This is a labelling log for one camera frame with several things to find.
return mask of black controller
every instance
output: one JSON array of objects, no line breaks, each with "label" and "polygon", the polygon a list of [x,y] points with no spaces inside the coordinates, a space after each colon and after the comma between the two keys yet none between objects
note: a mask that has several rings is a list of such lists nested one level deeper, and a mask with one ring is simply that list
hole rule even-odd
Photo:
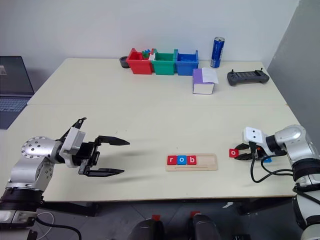
[{"label": "black controller", "polygon": [[269,80],[269,76],[262,71],[262,68],[260,70],[242,71],[242,72],[235,72],[232,69],[232,71],[228,72],[226,77],[231,86],[235,86],[236,84],[246,84],[246,83],[264,84]]}]

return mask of laptop keyboard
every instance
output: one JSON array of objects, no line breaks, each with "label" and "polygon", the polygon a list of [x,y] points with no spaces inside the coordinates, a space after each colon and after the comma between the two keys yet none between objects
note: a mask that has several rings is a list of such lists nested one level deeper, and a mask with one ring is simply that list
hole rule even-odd
[{"label": "laptop keyboard", "polygon": [[0,112],[20,112],[28,99],[0,98]]}]

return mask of blue bin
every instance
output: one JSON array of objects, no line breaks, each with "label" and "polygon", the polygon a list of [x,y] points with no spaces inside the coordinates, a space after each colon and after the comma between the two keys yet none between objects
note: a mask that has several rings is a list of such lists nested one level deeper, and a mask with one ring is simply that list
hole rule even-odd
[{"label": "blue bin", "polygon": [[181,54],[175,52],[175,69],[178,75],[192,76],[193,70],[198,68],[198,50],[195,54]]}]

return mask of laptop screen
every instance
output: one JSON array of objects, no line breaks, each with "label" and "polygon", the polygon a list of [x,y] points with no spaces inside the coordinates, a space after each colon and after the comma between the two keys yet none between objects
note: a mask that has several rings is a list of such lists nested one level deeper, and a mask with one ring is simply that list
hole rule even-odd
[{"label": "laptop screen", "polygon": [[30,83],[21,56],[0,56],[0,96],[32,96]]}]

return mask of blue can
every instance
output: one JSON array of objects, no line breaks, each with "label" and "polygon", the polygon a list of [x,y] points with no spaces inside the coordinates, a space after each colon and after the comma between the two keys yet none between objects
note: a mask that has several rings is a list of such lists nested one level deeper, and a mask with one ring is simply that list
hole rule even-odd
[{"label": "blue can", "polygon": [[218,68],[220,66],[222,51],[224,49],[225,39],[221,36],[216,36],[213,41],[213,50],[210,66]]}]

